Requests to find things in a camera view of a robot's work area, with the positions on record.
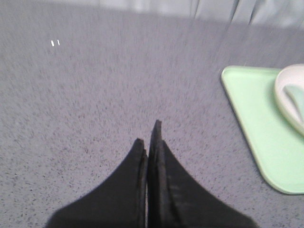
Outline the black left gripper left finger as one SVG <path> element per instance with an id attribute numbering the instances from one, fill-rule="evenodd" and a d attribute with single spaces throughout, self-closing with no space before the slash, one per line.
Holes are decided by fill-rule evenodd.
<path id="1" fill-rule="evenodd" d="M 48 228 L 145 227 L 148 158 L 136 139 L 122 163 L 97 188 L 57 210 Z"/>

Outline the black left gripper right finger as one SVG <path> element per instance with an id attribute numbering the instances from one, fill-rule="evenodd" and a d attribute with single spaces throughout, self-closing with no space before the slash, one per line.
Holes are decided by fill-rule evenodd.
<path id="1" fill-rule="evenodd" d="M 150 228 L 256 228 L 257 223 L 209 193 L 179 163 L 156 120 L 148 159 Z"/>

